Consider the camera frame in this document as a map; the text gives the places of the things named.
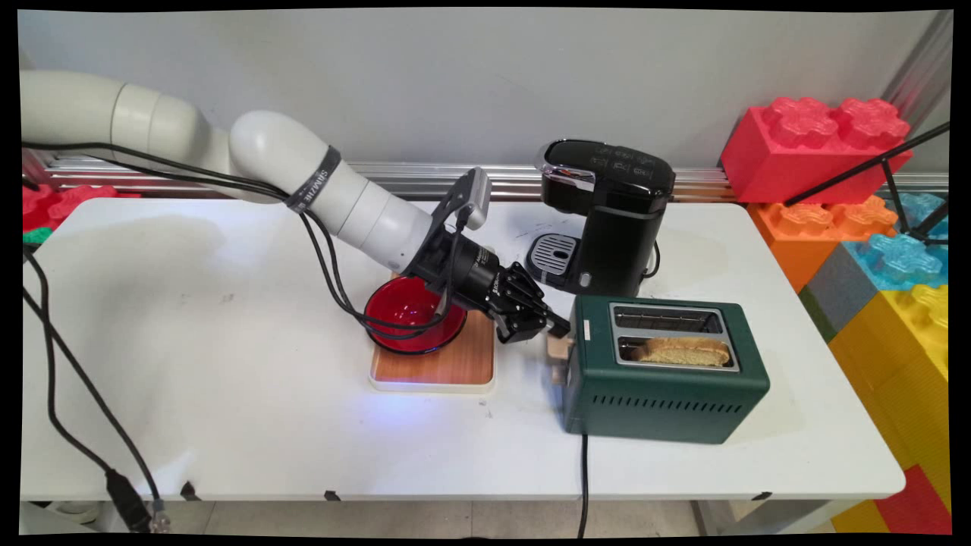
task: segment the power cord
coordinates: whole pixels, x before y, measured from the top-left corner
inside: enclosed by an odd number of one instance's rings
[[[644,270],[644,274],[641,275],[641,280],[649,279],[657,274],[657,270],[661,268],[661,249],[657,246],[657,239],[654,239],[654,271],[648,273],[648,270]]]
[[[27,305],[34,311],[37,318],[41,320],[44,325],[44,344],[48,355],[48,418],[50,423],[53,425],[54,429],[63,437],[69,444],[75,447],[78,451],[88,457],[92,462],[97,464],[104,472],[107,478],[107,490],[108,495],[112,499],[112,503],[121,516],[122,520],[128,526],[128,529],[134,532],[151,532],[153,527],[167,526],[168,518],[164,513],[164,504],[158,495],[158,488],[155,486],[155,481],[151,476],[151,471],[145,464],[145,460],[142,459],[142,455],[138,452],[138,448],[131,441],[131,438],[125,432],[124,427],[115,418],[111,409],[108,408],[108,404],[105,403],[104,398],[101,397],[101,393],[94,387],[91,383],[89,377],[81,368],[77,359],[67,348],[64,340],[61,338],[57,330],[54,329],[53,324],[50,323],[50,286],[48,285],[47,275],[44,274],[44,269],[41,268],[40,263],[37,259],[30,253],[30,250],[24,246],[23,256],[27,258],[30,265],[37,272],[38,279],[41,283],[41,305],[38,306],[37,302],[27,291],[27,287],[23,287],[23,299],[27,302]],[[87,388],[88,392],[94,397],[97,402],[98,407],[101,408],[102,413],[108,418],[108,421],[115,428],[115,431],[121,436],[125,445],[128,447],[128,451],[131,453],[132,457],[138,463],[139,468],[142,470],[146,481],[149,483],[151,488],[151,496],[154,499],[155,515],[150,516],[149,511],[145,508],[145,504],[142,502],[142,498],[132,487],[131,482],[128,478],[119,474],[116,470],[111,468],[104,459],[98,457],[93,451],[91,451],[87,446],[81,443],[80,440],[74,437],[73,434],[64,428],[64,425],[57,418],[57,411],[54,404],[54,393],[56,390],[56,365],[54,359],[54,347],[53,343],[56,339],[58,347],[71,362],[71,366],[74,371],[78,374],[84,382],[84,386]]]
[[[586,509],[590,501],[590,489],[586,478],[586,434],[584,434],[583,446],[580,448],[580,480],[583,489],[583,509],[580,512],[580,529],[577,531],[577,538],[583,538],[586,533]]]
[[[191,175],[166,173],[166,172],[150,169],[148,167],[138,167],[138,166],[130,165],[120,161],[104,159],[105,161],[108,161],[113,165],[124,167],[133,171],[141,172],[149,176],[167,178],[171,180],[193,182],[196,184],[208,184],[208,185],[218,186],[223,188],[241,189],[244,191],[251,191],[253,193],[270,196],[280,201],[285,201],[289,197],[289,194],[287,194],[282,189],[277,188],[276,186],[266,182],[249,179],[246,177],[225,175],[215,171],[210,171],[200,167],[179,163],[177,161],[171,161],[152,154],[145,154],[142,152],[138,152],[136,150],[132,150],[126,147],[116,146],[112,144],[80,143],[80,144],[70,144],[70,145],[41,145],[37,143],[21,142],[21,145],[25,148],[33,148],[37,150],[50,150],[50,151],[76,150],[76,149],[111,150],[122,154],[129,154],[136,157],[140,157],[142,159],[146,159],[149,161],[154,161],[156,163],[164,164],[176,169],[204,175],[204,177],[197,177],[197,176],[191,176]],[[310,223],[307,221],[307,218],[310,218],[317,225],[317,227],[320,229],[320,232],[323,234],[324,240],[327,243],[327,250],[330,253],[331,266],[333,267],[333,274],[334,274],[333,280],[331,280],[330,272],[327,269],[326,260],[323,257],[323,252],[320,249],[317,236],[315,235],[314,230],[311,227]],[[458,243],[461,236],[461,232],[468,220],[466,216],[462,216],[461,214],[458,215],[458,222],[456,223],[455,232],[452,235],[452,246],[450,249],[450,256],[449,256],[448,277],[446,281],[444,305],[441,306],[440,312],[436,314],[435,318],[426,324],[390,323],[387,321],[376,319],[374,317],[369,317],[364,313],[357,312],[354,309],[353,304],[351,303],[351,299],[348,297],[347,293],[344,290],[344,283],[341,280],[340,270],[338,269],[338,266],[337,266],[337,253],[334,250],[334,242],[326,226],[324,226],[323,222],[313,211],[306,211],[305,213],[300,214],[300,219],[304,223],[304,226],[307,229],[307,234],[311,239],[311,243],[314,245],[314,250],[317,254],[318,261],[320,263],[320,269],[323,273],[324,280],[326,281],[327,288],[330,291],[331,296],[334,298],[334,301],[337,303],[338,307],[341,308],[341,310],[352,315],[365,329],[372,331],[377,335],[380,335],[381,337],[385,337],[389,339],[411,339],[424,334],[429,328],[437,324],[440,324],[448,315],[449,310],[452,308],[452,293],[453,293],[453,285],[452,285],[453,274],[452,273],[454,271],[455,257],[457,255]],[[53,325],[50,323],[50,307],[49,307],[50,295],[49,295],[49,285],[48,285],[47,276],[44,274],[44,270],[41,268],[36,258],[34,258],[34,256],[30,253],[29,249],[24,247],[23,254],[25,259],[30,261],[34,270],[37,272],[38,278],[40,279],[40,282],[41,282],[41,305],[40,306],[38,306],[36,301],[34,301],[33,297],[27,291],[26,287],[23,288],[23,298],[44,325],[45,345],[46,345],[47,355],[48,355],[48,374],[49,374],[48,375],[48,417],[50,418],[50,422],[53,424],[57,432],[68,443],[70,443],[72,446],[78,449],[81,453],[83,453],[86,457],[92,460],[105,472],[105,475],[107,476],[107,479],[108,479],[107,489],[108,489],[109,496],[111,497],[113,504],[117,508],[118,514],[121,516],[122,520],[125,522],[125,524],[128,526],[130,530],[137,531],[137,532],[151,532],[153,530],[159,531],[159,532],[167,532],[170,521],[168,517],[165,515],[164,502],[162,501],[162,499],[158,494],[158,488],[155,485],[154,479],[151,476],[151,471],[149,470],[148,466],[145,463],[145,460],[142,458],[141,454],[136,448],[134,442],[131,441],[131,438],[125,432],[124,428],[121,426],[118,420],[115,418],[115,415],[112,413],[111,409],[109,409],[107,403],[105,403],[104,398],[101,397],[101,394],[94,387],[94,384],[91,383],[90,378],[87,377],[87,374],[84,372],[84,369],[78,363],[77,359],[71,353],[70,349],[68,349],[67,344],[64,343],[64,340],[61,338],[61,336],[57,333],[56,329],[54,329]],[[389,334],[376,329],[375,324],[383,325],[386,327],[398,328],[398,329],[414,330],[414,333],[400,334],[400,335]],[[122,476],[121,474],[117,473],[117,471],[111,468],[103,459],[101,459],[93,451],[88,449],[83,443],[81,443],[81,441],[79,441],[70,432],[68,432],[67,429],[64,428],[61,422],[57,419],[56,411],[54,409],[54,392],[55,392],[55,364],[54,364],[54,352],[53,352],[54,341],[56,341],[57,346],[61,349],[61,352],[71,362],[71,366],[74,368],[75,372],[81,378],[82,382],[84,383],[84,386],[87,388],[88,392],[90,392],[91,396],[95,399],[95,401],[98,404],[98,407],[101,408],[102,413],[112,424],[112,427],[115,428],[115,431],[118,433],[122,441],[125,443],[125,446],[128,448],[128,451],[131,453],[132,457],[138,463],[139,468],[141,469],[151,489],[151,495],[153,499],[152,505],[153,505],[153,512],[154,512],[153,516],[149,515],[149,512],[146,509],[145,504],[142,502],[138,493],[135,491],[134,487],[132,487],[128,479]]]

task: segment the cable connector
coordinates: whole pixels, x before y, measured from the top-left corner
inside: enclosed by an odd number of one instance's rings
[[[172,531],[172,520],[165,513],[165,501],[157,498],[151,503],[151,532],[168,534]]]
[[[105,472],[108,477],[108,495],[112,498],[115,509],[131,532],[149,532],[149,510],[146,509],[142,498],[132,487],[128,478],[118,474],[113,468]]]

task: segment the red bowl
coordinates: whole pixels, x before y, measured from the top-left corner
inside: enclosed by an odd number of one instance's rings
[[[417,277],[398,277],[384,283],[371,294],[364,313],[381,321],[396,324],[425,324],[435,317],[439,295],[426,290],[424,281]],[[422,335],[412,339],[388,339],[381,334],[368,331],[375,343],[389,351],[402,355],[424,355],[445,347],[465,325],[467,313],[453,305],[443,321],[429,328]],[[406,330],[371,324],[375,329],[394,335],[413,333]]]

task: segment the toaster vent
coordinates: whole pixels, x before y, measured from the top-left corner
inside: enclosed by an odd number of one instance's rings
[[[623,406],[645,409],[668,409],[706,413],[738,413],[740,404],[718,402],[690,402],[686,400],[659,400],[656,398],[636,398],[633,396],[606,396],[597,394],[593,403],[601,406]]]

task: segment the wooden tray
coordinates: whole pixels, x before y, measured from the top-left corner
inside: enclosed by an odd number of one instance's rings
[[[375,344],[371,384],[379,391],[487,392],[495,379],[495,324],[470,311],[452,342],[428,355],[398,355]]]

